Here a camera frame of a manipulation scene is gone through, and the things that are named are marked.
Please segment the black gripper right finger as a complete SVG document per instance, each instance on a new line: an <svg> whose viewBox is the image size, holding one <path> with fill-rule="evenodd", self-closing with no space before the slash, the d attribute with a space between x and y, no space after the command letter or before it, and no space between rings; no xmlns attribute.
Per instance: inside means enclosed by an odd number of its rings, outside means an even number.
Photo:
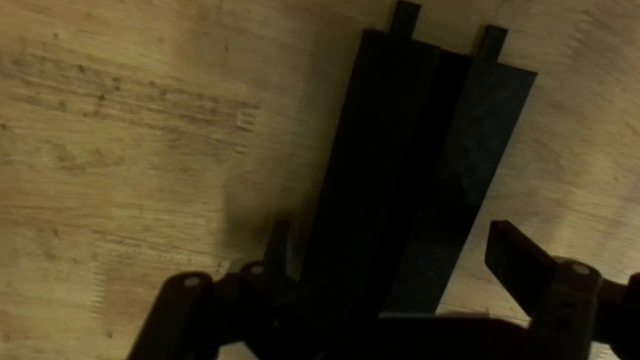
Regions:
<svg viewBox="0 0 640 360"><path fill-rule="evenodd" d="M509 220L488 230L485 263L530 315L520 360L588 360L595 342L640 360L640 273L608 280L595 266L552 255Z"/></svg>

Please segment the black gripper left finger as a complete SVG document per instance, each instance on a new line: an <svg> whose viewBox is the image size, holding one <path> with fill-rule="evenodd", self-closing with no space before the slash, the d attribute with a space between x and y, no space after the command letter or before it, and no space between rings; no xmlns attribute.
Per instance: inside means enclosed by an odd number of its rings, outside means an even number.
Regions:
<svg viewBox="0 0 640 360"><path fill-rule="evenodd" d="M290 223L279 220L262 260L214 280L178 272L165 280L127 360L218 360L244 344L259 360L313 360L314 344L293 310Z"/></svg>

